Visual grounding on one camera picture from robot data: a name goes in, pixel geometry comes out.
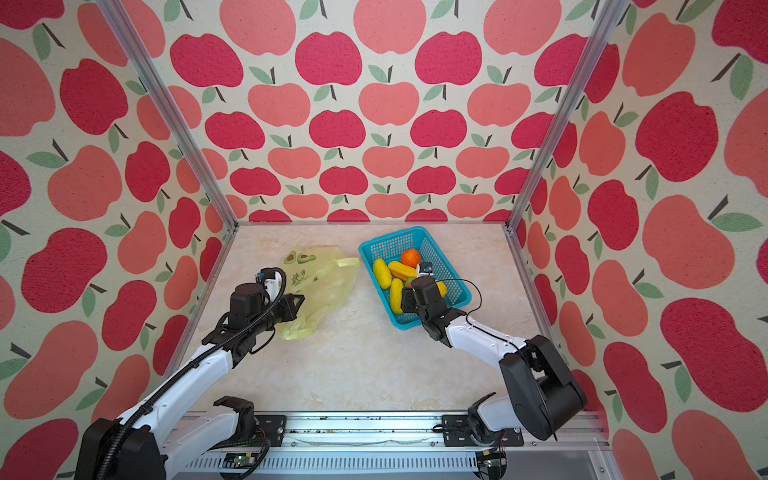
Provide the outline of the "yellow plastic bag with fruit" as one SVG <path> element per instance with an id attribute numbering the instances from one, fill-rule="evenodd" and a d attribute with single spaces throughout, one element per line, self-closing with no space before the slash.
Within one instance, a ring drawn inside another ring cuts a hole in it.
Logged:
<path id="1" fill-rule="evenodd" d="M 286 292 L 303 295 L 304 302 L 295 320 L 278 326 L 282 339 L 302 340 L 315 334 L 322 321 L 350 298 L 360 265 L 359 257 L 346 256 L 336 246 L 294 246 L 281 268 L 288 277 Z"/>

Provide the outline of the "yellow lemon fruit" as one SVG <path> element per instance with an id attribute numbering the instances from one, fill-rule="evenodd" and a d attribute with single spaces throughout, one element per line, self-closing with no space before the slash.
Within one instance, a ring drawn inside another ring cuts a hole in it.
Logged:
<path id="1" fill-rule="evenodd" d="M 373 263 L 373 274 L 378 286 L 388 290 L 392 285 L 393 276 L 384 259 L 376 259 Z"/>

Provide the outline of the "orange fruit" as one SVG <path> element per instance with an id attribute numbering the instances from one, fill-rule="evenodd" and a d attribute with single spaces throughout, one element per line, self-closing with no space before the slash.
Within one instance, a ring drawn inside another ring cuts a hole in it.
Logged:
<path id="1" fill-rule="evenodd" d="M 400 256 L 400 262 L 406 266 L 416 269 L 421 263 L 422 257 L 417 249 L 409 249 Z"/>

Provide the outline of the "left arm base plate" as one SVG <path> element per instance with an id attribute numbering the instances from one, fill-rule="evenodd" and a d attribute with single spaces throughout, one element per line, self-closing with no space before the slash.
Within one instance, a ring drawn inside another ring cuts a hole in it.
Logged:
<path id="1" fill-rule="evenodd" d="M 281 447 L 287 417 L 285 415 L 254 415 L 246 413 L 237 418 L 235 433 L 211 450 L 235 447 Z"/>

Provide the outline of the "yellow banana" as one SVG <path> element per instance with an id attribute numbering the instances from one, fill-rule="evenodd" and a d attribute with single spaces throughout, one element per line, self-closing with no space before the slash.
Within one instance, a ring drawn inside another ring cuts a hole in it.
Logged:
<path id="1" fill-rule="evenodd" d="M 418 271 L 414 267 L 405 265 L 399 261 L 390 262 L 388 268 L 393 277 L 398 278 L 403 282 L 418 276 Z"/>
<path id="2" fill-rule="evenodd" d="M 389 289 L 389 304 L 394 315 L 402 315 L 404 282 L 399 278 L 394 278 Z"/>

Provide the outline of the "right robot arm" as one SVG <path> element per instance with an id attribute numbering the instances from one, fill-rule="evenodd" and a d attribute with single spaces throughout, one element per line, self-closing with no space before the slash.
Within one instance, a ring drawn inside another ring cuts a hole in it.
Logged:
<path id="1" fill-rule="evenodd" d="M 418 315 L 430 338 L 471 354 L 503 378 L 505 395 L 491 393 L 467 410 L 476 443 L 493 445 L 503 431 L 514 429 L 544 441 L 587 407 L 587 395 L 547 337 L 523 339 L 480 324 L 471 314 L 448 306 L 429 276 L 404 288 L 400 306 Z"/>

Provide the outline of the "turquoise plastic basket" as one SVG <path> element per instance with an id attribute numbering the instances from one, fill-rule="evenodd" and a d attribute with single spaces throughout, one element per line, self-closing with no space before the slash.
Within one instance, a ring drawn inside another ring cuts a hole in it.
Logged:
<path id="1" fill-rule="evenodd" d="M 389 293 L 379 286 L 375 278 L 373 265 L 378 259 L 382 259 L 386 263 L 399 260 L 401 254 L 409 249 L 418 250 L 423 260 L 433 264 L 436 280 L 459 277 L 456 269 L 443 253 L 438 243 L 424 227 L 406 228 L 363 242 L 358 248 L 363 264 L 377 289 L 377 293 L 390 321 L 400 330 L 408 330 L 419 326 L 420 319 L 416 314 L 396 315 L 392 312 Z"/>

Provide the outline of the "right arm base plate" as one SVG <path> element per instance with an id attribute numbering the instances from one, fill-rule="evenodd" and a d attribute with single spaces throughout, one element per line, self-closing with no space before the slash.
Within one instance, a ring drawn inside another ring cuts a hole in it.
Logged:
<path id="1" fill-rule="evenodd" d="M 442 435 L 446 447 L 493 449 L 522 447 L 525 444 L 519 429 L 491 432 L 468 414 L 443 415 L 432 431 Z"/>

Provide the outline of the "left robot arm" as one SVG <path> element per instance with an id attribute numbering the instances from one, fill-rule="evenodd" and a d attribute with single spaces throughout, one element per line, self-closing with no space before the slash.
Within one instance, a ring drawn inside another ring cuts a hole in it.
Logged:
<path id="1" fill-rule="evenodd" d="M 245 467 L 251 474 L 271 446 L 251 401 L 224 396 L 192 423 L 178 423 L 247 355 L 259 352 L 258 335 L 296 320 L 304 301 L 286 292 L 277 272 L 237 286 L 228 311 L 186 364 L 116 419 L 99 418 L 85 431 L 75 478 L 172 479 L 209 450 L 257 445 Z"/>

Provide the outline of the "yellow red peach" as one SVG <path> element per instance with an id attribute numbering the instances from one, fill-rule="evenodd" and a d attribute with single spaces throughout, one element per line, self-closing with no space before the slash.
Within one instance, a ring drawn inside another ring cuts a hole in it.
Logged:
<path id="1" fill-rule="evenodd" d="M 447 289 L 446 285 L 442 281 L 437 281 L 436 285 L 438 287 L 438 290 L 439 290 L 439 293 L 440 293 L 441 297 L 445 298 L 447 296 L 447 294 L 448 294 L 448 289 Z"/>

